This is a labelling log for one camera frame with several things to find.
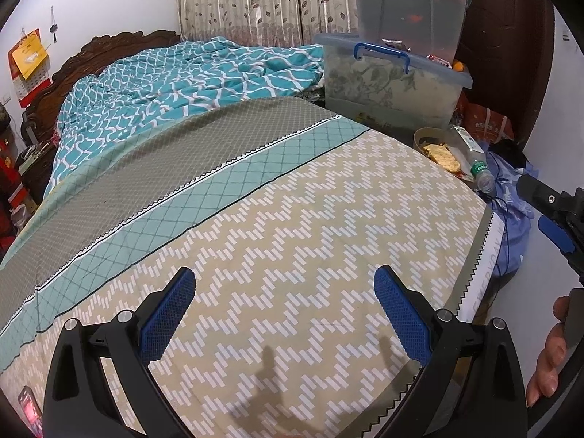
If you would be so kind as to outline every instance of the screw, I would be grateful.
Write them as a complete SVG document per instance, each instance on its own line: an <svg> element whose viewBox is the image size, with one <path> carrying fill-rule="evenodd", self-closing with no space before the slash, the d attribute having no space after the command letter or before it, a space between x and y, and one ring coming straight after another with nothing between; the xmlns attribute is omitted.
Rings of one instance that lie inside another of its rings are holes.
<svg viewBox="0 0 584 438"><path fill-rule="evenodd" d="M65 329L68 331L75 329L75 326L77 326L77 320L75 318L68 319L65 323Z"/></svg>
<svg viewBox="0 0 584 438"><path fill-rule="evenodd" d="M452 313L448 310L440 310L437 313L438 319L440 319L441 321L448 323L450 321L452 321L452 318L454 317L452 315Z"/></svg>
<svg viewBox="0 0 584 438"><path fill-rule="evenodd" d="M507 327L507 324L505 324L505 321L503 321L501 318L495 318L493 320L493 326L497 329L503 330Z"/></svg>
<svg viewBox="0 0 584 438"><path fill-rule="evenodd" d="M134 313L132 313L130 310L124 310L121 313L118 313L118 321L120 323L127 323L129 320L132 319Z"/></svg>

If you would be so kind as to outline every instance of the headboard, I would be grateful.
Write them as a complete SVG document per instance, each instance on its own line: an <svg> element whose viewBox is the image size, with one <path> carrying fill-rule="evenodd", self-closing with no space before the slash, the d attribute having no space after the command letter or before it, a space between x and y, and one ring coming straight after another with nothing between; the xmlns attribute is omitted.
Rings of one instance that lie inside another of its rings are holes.
<svg viewBox="0 0 584 438"><path fill-rule="evenodd" d="M39 142L51 139L61 106L75 82L89 74L99 75L118 59L133 56L144 49L167 48L179 42L180 36L166 30L155 31L147 36L139 31L93 38L53 74L53 83L27 107L25 114L36 138ZM24 124L21 125L20 133L27 145L31 145Z"/></svg>

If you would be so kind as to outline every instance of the hanging keychain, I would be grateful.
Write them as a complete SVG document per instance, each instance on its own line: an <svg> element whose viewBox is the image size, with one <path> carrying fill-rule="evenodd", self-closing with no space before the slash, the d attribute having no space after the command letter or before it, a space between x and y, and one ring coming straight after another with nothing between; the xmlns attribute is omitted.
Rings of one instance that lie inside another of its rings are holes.
<svg viewBox="0 0 584 438"><path fill-rule="evenodd" d="M55 14L53 12L53 7L51 6L51 28L49 29L49 31L53 35L53 41L55 43L57 43L57 30L58 30L58 28L59 28L59 26L57 26L57 24L55 23Z"/></svg>

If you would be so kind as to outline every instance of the plastic bottle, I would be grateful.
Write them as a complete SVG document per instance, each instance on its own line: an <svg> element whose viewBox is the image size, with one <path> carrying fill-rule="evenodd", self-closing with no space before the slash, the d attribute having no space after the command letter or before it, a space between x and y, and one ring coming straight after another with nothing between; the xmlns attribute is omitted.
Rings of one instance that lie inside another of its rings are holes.
<svg viewBox="0 0 584 438"><path fill-rule="evenodd" d="M475 139L462 127L450 127L446 132L446 144L457 149L468 162L478 189L487 196L497 197L495 178L487 166L487 156Z"/></svg>

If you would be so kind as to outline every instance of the finger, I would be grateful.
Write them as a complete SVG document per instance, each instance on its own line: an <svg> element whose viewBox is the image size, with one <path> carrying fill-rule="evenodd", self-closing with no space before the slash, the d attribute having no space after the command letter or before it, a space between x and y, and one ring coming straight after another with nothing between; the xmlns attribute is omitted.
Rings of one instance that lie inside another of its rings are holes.
<svg viewBox="0 0 584 438"><path fill-rule="evenodd" d="M570 297L559 297L554 303L554 316L562 323L566 321L568 308L570 307Z"/></svg>
<svg viewBox="0 0 584 438"><path fill-rule="evenodd" d="M537 379L535 377L535 374L533 374L533 377L531 377L531 380L527 384L527 390L525 392L525 400L527 402L527 406L531 407L539 400L540 397L541 390L539 390L539 387L537 385Z"/></svg>
<svg viewBox="0 0 584 438"><path fill-rule="evenodd" d="M553 367L558 367L566 357L568 347L564 338L564 325L556 324L545 339L545 354Z"/></svg>
<svg viewBox="0 0 584 438"><path fill-rule="evenodd" d="M556 368L548 361L545 350L539 354L535 367L535 380L541 393L551 397L558 388L558 373Z"/></svg>

